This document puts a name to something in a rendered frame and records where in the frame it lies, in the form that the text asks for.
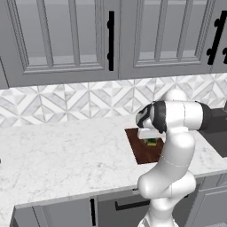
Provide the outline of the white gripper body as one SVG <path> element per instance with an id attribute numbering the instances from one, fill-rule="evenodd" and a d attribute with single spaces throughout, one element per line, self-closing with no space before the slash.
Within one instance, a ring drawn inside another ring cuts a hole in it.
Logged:
<path id="1" fill-rule="evenodd" d="M 165 133 L 160 133 L 157 129 L 139 129 L 137 132 L 137 137 L 139 139 L 148 139 L 148 138 L 159 138 L 165 137 Z"/>

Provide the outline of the dark brown cutting board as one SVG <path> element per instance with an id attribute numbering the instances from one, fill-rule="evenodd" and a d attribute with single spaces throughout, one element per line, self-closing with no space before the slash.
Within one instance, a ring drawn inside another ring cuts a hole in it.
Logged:
<path id="1" fill-rule="evenodd" d="M 158 162 L 164 141 L 161 137 L 156 137 L 152 143 L 147 139 L 139 139 L 137 136 L 138 128 L 125 129 L 130 147 L 134 153 L 137 164 Z"/>

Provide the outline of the dark grey drawer front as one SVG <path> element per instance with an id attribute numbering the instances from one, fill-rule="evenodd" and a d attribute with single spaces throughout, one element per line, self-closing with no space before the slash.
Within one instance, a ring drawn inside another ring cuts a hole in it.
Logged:
<path id="1" fill-rule="evenodd" d="M 148 206 L 115 210 L 114 202 L 119 205 L 145 201 L 142 196 L 130 192 L 113 192 L 98 196 L 98 227 L 137 227 L 144 218 Z"/>

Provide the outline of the grey lower cupboard door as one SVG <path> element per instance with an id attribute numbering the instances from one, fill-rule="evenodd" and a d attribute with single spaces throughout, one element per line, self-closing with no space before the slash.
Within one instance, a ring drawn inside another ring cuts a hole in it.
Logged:
<path id="1" fill-rule="evenodd" d="M 10 227 L 93 227 L 90 198 L 15 206 Z M 97 215 L 95 227 L 98 227 Z"/>
<path id="2" fill-rule="evenodd" d="M 203 179 L 185 227 L 227 227 L 227 173 Z"/>

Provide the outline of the wide grey upper cupboard door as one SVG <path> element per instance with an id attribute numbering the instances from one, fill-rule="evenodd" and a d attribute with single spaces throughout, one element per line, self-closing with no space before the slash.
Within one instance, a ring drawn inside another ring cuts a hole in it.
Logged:
<path id="1" fill-rule="evenodd" d="M 121 0 L 0 0 L 0 89 L 119 77 Z M 108 69 L 109 12 L 114 65 Z"/>

